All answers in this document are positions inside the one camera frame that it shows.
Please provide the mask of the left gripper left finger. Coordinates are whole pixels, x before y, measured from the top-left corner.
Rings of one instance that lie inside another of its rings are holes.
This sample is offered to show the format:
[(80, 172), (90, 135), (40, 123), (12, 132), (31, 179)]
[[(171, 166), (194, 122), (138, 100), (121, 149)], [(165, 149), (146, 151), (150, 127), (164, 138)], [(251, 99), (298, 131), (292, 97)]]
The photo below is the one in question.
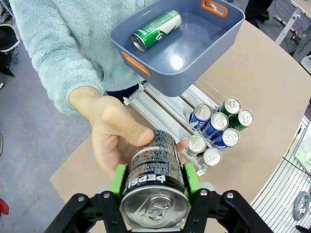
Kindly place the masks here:
[(121, 193), (128, 174), (127, 165), (118, 165), (111, 188), (88, 197), (74, 194), (54, 218), (47, 233), (87, 233), (98, 221), (106, 233), (127, 233), (120, 212)]

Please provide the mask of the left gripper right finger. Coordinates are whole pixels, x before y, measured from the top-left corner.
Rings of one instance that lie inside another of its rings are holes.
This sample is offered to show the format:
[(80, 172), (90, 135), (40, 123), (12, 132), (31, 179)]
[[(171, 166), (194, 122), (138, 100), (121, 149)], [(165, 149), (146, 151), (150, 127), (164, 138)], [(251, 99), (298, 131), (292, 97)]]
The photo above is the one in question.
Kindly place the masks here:
[(215, 219), (228, 233), (268, 233), (269, 226), (236, 190), (223, 194), (212, 191), (199, 182), (194, 165), (185, 163), (183, 179), (190, 198), (183, 233), (204, 233), (207, 220)]

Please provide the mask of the person's right hand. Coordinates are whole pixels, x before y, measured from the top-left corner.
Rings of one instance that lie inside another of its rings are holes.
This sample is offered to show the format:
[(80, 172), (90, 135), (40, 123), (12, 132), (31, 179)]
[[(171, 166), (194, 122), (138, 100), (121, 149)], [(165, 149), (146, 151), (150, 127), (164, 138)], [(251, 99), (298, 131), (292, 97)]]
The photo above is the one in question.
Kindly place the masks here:
[(103, 96), (89, 86), (69, 95), (70, 104), (89, 121), (95, 160), (110, 177), (119, 164), (127, 164), (137, 147), (149, 144), (154, 132), (137, 123), (115, 97)]

